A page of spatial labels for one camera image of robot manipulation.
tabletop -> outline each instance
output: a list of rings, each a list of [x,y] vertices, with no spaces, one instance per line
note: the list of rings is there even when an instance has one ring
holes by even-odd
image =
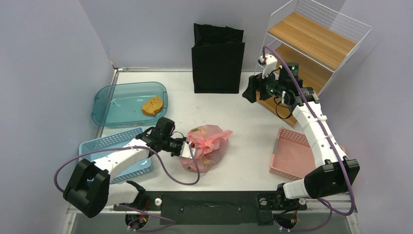
[[[263,108],[242,97],[248,77],[241,75],[239,94],[195,94],[192,72],[120,72],[117,84],[157,81],[168,92],[169,107],[165,117],[175,121],[176,130],[187,135],[192,128],[213,124],[232,130],[229,147],[223,159],[193,186],[173,182],[152,158],[154,170],[133,180],[148,191],[273,191],[288,179],[269,173],[271,154],[281,127],[291,127]],[[107,128],[102,136],[130,128]],[[178,180],[192,182],[196,174],[184,170],[176,157],[161,152],[168,171]]]

wooden board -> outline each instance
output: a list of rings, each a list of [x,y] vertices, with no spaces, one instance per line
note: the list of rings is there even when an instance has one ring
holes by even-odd
[[[316,94],[321,91],[321,89],[327,83],[328,79],[333,75],[333,72],[327,70],[323,66],[286,45],[281,45],[275,51],[282,57],[284,61],[299,63],[299,77],[303,80],[303,86],[312,87]],[[267,99],[266,101],[261,101],[259,100],[259,94],[257,95],[257,101],[269,111],[276,114],[276,104],[273,98]],[[283,118],[287,117],[290,114],[287,108],[282,107],[278,107],[277,112],[278,115]],[[285,119],[284,121],[290,126],[294,126],[297,123],[297,120],[294,117],[290,117],[289,119]]]
[[[299,13],[292,13],[268,32],[332,70],[337,69],[356,45]]]

bread slice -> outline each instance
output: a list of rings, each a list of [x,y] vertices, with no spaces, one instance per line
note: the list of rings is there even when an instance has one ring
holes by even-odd
[[[161,112],[164,108],[164,102],[158,96],[154,96],[145,102],[142,106],[142,112],[146,116],[155,117],[157,113]]]

gray wall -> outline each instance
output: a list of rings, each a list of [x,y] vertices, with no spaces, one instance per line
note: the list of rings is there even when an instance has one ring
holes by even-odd
[[[53,174],[95,136],[93,97],[113,69],[78,1],[0,5],[0,234],[60,233]]]
[[[115,67],[191,68],[193,24],[244,30],[254,71],[271,14],[288,0],[80,0]],[[319,0],[340,10],[345,0]]]
[[[363,233],[406,234],[413,232],[413,2],[372,3],[345,2],[341,12],[373,30],[321,104],[339,143],[361,166],[353,187]]]

blue basket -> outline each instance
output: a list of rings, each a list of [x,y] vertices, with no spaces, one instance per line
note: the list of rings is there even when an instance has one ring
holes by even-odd
[[[79,146],[79,154],[87,153],[87,152],[94,151],[94,150],[100,150],[100,149],[123,147],[127,143],[129,143],[133,138],[135,138],[136,135],[142,132],[143,132],[142,128],[135,128],[135,129],[121,132],[118,134],[105,136],[105,137],[101,137],[101,138],[97,138],[91,141],[84,142]],[[83,158],[89,161],[92,161],[92,160],[96,160],[101,157],[105,157],[109,155],[110,153],[113,153],[113,152],[112,151],[100,152],[100,153],[84,156]],[[137,176],[149,173],[152,170],[153,170],[152,160],[150,158],[141,160],[137,162],[136,164],[132,165],[131,167],[129,167],[128,169],[126,169],[124,172],[119,174],[117,177],[113,178],[111,180],[111,184],[115,184],[122,180],[130,179],[133,177],[137,177]]]

